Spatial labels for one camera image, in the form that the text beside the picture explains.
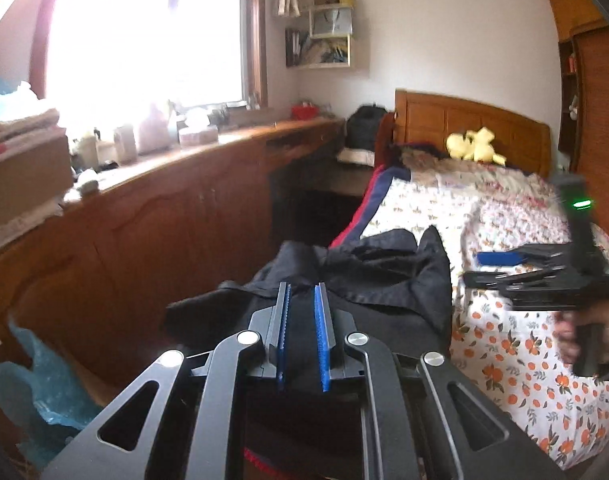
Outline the person's right hand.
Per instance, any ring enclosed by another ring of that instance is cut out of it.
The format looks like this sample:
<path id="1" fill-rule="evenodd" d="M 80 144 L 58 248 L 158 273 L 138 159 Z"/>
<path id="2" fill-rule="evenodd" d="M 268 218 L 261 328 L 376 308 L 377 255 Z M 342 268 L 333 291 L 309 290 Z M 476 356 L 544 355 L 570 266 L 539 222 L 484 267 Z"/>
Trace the person's right hand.
<path id="1" fill-rule="evenodd" d="M 599 362 L 604 365 L 609 364 L 609 301 L 593 304 L 580 311 L 563 311 L 555 314 L 554 336 L 559 347 L 559 355 L 565 364 L 574 364 L 580 356 L 577 328 L 590 324 L 599 324 L 604 328 Z"/>

